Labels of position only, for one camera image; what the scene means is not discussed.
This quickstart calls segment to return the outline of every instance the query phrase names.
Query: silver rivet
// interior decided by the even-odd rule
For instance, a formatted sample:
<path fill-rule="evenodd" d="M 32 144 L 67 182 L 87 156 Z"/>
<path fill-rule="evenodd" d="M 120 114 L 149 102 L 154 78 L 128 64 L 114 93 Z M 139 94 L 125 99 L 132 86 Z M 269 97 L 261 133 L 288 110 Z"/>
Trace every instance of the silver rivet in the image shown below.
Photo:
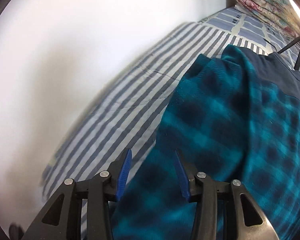
<path fill-rule="evenodd" d="M 65 180 L 65 184 L 66 184 L 66 185 L 71 185 L 72 183 L 73 183 L 73 179 L 70 179 L 70 178 L 69 178 L 69 179 L 66 179 L 66 180 Z"/>
<path fill-rule="evenodd" d="M 102 172 L 100 172 L 100 176 L 101 177 L 108 177 L 109 176 L 109 172 L 108 171 L 102 171 Z"/>
<path fill-rule="evenodd" d="M 234 179 L 232 181 L 232 184 L 235 185 L 235 186 L 240 186 L 241 185 L 241 181 L 240 180 L 237 180 L 237 179 Z"/>
<path fill-rule="evenodd" d="M 205 174 L 205 173 L 202 172 L 202 171 L 199 171 L 199 172 L 197 173 L 197 177 L 200 178 L 200 179 L 203 179 L 203 178 L 207 177 L 207 174 Z"/>

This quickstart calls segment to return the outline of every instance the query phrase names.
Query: ribbed blue pad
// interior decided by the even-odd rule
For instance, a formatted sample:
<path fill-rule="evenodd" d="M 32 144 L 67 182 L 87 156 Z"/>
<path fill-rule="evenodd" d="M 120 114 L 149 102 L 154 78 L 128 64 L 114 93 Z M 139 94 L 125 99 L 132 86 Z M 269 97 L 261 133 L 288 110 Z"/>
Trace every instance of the ribbed blue pad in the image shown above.
<path fill-rule="evenodd" d="M 118 177 L 117 182 L 117 192 L 115 194 L 117 201 L 120 200 L 124 193 L 124 189 L 126 187 L 130 167 L 131 167 L 131 160 L 132 160 L 132 151 L 129 149 L 126 158 L 124 159 L 121 172 Z"/>
<path fill-rule="evenodd" d="M 178 177 L 178 180 L 179 180 L 179 185 L 180 185 L 180 188 L 181 188 L 182 196 L 187 201 L 189 201 L 190 197 L 191 197 L 191 194 L 190 194 L 190 191 L 189 191 L 189 179 L 188 179 L 188 176 L 186 174 L 185 169 L 183 168 L 183 165 L 180 161 L 180 158 L 179 158 L 177 152 L 174 155 L 173 165 L 174 165 L 174 168 L 175 168 L 176 173 L 177 173 L 177 177 Z"/>

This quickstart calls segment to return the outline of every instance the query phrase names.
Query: mattress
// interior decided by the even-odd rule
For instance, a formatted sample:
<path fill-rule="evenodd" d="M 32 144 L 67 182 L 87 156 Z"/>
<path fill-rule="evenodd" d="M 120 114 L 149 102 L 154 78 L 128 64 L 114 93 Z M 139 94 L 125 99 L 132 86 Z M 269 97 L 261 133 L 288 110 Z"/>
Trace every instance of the mattress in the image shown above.
<path fill-rule="evenodd" d="M 196 57 L 220 57 L 228 44 L 263 55 L 277 49 L 263 37 L 278 48 L 286 42 L 276 31 L 233 8 L 180 25 L 120 75 L 88 111 L 43 173 L 43 198 L 48 199 L 66 178 L 80 181 L 106 170 L 125 147 L 133 154 L 129 182 L 154 146 L 169 99 Z M 294 51 L 286 54 L 286 61 L 294 65 Z M 82 235 L 86 212 L 85 203 Z"/>

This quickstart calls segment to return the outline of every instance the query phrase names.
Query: clothing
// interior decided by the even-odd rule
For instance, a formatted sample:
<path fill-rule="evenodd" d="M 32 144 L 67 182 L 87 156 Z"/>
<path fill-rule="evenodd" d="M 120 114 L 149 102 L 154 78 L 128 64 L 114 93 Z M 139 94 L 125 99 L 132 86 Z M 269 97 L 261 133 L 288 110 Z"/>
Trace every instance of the clothing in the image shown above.
<path fill-rule="evenodd" d="M 258 20 L 275 28 L 286 37 L 300 35 L 300 20 L 285 0 L 236 0 Z"/>
<path fill-rule="evenodd" d="M 242 181 L 281 240 L 298 232 L 300 76 L 279 57 L 232 45 L 221 59 L 199 55 L 165 110 L 155 147 L 118 203 L 114 239 L 189 239 L 196 204 L 181 195 L 176 149 L 213 179 Z M 218 228 L 220 239 L 220 220 Z"/>

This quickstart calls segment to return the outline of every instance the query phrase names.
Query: teal checkered fabric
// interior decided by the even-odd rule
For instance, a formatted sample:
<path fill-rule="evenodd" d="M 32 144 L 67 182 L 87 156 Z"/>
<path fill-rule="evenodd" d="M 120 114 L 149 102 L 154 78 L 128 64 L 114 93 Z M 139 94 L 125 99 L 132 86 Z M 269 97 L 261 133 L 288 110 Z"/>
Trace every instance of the teal checkered fabric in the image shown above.
<path fill-rule="evenodd" d="M 300 229 L 300 100 L 259 78 L 241 49 L 199 55 L 183 76 L 112 216 L 114 239 L 189 239 L 195 203 L 181 195 L 176 149 L 213 179 L 241 180 L 281 240 Z"/>

